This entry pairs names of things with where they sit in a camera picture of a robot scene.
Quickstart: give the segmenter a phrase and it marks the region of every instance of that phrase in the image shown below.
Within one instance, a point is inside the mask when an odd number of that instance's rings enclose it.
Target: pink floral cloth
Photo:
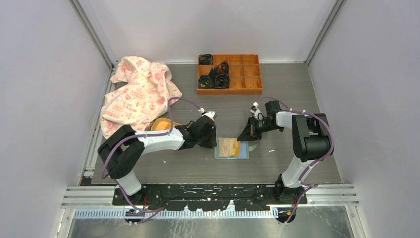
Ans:
[[[128,84],[105,95],[101,109],[104,137],[108,139],[123,125],[131,125],[134,130],[146,130],[168,110],[170,97],[182,96],[171,80],[172,74],[163,63],[151,63],[136,56],[123,57],[111,81]]]

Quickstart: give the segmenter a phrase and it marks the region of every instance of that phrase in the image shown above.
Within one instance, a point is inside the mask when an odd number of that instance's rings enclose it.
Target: floor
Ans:
[[[249,108],[259,95],[199,96],[196,93],[197,66],[169,65],[173,82],[183,97],[196,102],[206,110],[217,112],[217,137],[236,138],[244,129],[250,115]],[[262,95],[278,98],[294,109],[319,112],[314,89],[305,64],[262,64]],[[187,102],[172,106],[174,120],[187,124],[200,114]],[[271,131],[263,134],[256,150],[248,160],[218,160],[214,150],[194,147],[181,151],[159,151],[142,156],[134,171],[145,183],[274,183],[292,160],[291,131]],[[101,180],[102,161],[98,158],[92,184],[115,184]],[[314,167],[307,183],[341,183],[331,156]]]

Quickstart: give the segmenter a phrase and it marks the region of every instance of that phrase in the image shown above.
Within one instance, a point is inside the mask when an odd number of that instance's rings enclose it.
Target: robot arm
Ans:
[[[331,139],[327,129],[315,118],[282,110],[278,101],[269,101],[265,104],[267,116],[257,108],[258,103],[251,107],[251,116],[248,118],[247,126],[238,137],[239,141],[253,141],[262,138],[262,133],[271,130],[284,128],[292,130],[294,157],[289,167],[283,172],[278,183],[280,192],[288,189],[300,188],[312,166],[309,164],[323,155],[330,149]],[[328,124],[326,115],[315,114]],[[301,177],[302,172],[309,167],[308,171]]]
[[[195,122],[176,126],[170,134],[165,135],[161,135],[162,131],[134,131],[131,126],[125,125],[99,147],[98,154],[105,163],[111,150],[119,141],[128,136],[139,135],[138,138],[124,143],[127,146],[125,150],[118,148],[106,167],[109,176],[117,180],[127,195],[131,196],[142,188],[133,171],[140,156],[160,150],[189,149],[196,144],[213,148],[216,146],[215,118],[215,112],[205,112]]]

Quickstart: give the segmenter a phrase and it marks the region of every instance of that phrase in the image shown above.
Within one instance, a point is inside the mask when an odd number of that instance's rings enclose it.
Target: white wall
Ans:
[[[372,237],[419,237],[420,1],[347,1],[310,65]]]
[[[0,237],[52,237],[109,72],[67,0],[0,3]]]
[[[304,62],[335,0],[82,0],[114,60],[196,62],[202,53],[258,53]]]

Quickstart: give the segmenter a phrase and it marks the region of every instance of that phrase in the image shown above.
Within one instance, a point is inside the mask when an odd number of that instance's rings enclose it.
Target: wooden compartment box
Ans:
[[[200,75],[207,75],[211,68],[222,62],[229,64],[229,88],[198,88]],[[263,93],[260,62],[257,54],[213,54],[213,65],[198,65],[196,79],[198,95],[247,95]]]

